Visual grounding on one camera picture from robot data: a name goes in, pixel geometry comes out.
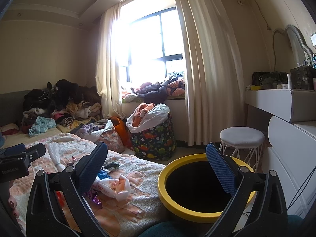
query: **finger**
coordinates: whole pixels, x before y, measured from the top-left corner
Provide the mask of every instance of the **finger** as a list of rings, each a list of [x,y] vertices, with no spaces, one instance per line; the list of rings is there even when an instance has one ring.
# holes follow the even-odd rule
[[[9,199],[8,199],[8,202],[9,202],[9,206],[11,208],[16,208],[16,199],[15,197],[13,197],[12,195],[10,195]]]
[[[13,183],[14,183],[14,180],[10,181],[9,188],[11,188],[13,186]]]
[[[12,211],[12,214],[13,214],[13,216],[14,216],[15,218],[18,218],[18,217],[20,216],[20,213],[19,213],[19,211],[18,211],[17,209],[14,209],[14,210]]]

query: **dinosaur print bag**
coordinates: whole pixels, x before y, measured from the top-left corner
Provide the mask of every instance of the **dinosaur print bag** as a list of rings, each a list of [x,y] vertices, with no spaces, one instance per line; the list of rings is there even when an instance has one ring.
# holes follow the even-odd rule
[[[131,142],[136,156],[141,159],[169,160],[177,147],[171,114],[155,127],[131,133]]]

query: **orange bag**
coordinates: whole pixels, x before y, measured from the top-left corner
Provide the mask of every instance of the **orange bag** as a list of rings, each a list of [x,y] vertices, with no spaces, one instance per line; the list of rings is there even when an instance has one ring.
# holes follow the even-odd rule
[[[111,117],[111,121],[115,127],[116,132],[121,137],[123,145],[128,145],[129,137],[125,129],[125,123],[118,117]]]

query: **metal bolt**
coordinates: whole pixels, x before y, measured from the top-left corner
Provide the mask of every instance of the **metal bolt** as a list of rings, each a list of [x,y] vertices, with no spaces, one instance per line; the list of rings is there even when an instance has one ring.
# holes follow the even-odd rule
[[[270,171],[270,175],[276,176],[276,174],[277,174],[277,173],[276,173],[274,170],[271,170],[271,171]]]
[[[249,169],[246,166],[241,166],[239,170],[243,173],[247,173],[249,171]]]
[[[67,173],[71,173],[74,169],[75,169],[75,168],[74,168],[73,166],[68,166],[68,167],[66,167],[65,171],[66,171]]]
[[[44,174],[44,170],[39,170],[38,172],[37,172],[37,175],[38,176],[42,176]]]

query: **vanity table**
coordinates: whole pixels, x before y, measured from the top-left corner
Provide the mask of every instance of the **vanity table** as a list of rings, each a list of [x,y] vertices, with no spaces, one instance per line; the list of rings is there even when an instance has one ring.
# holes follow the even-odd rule
[[[316,91],[246,91],[245,103],[273,115],[268,127],[272,147],[263,153],[262,169],[264,173],[271,169],[278,173],[288,207],[316,166]],[[315,196],[316,173],[288,214],[304,218]]]

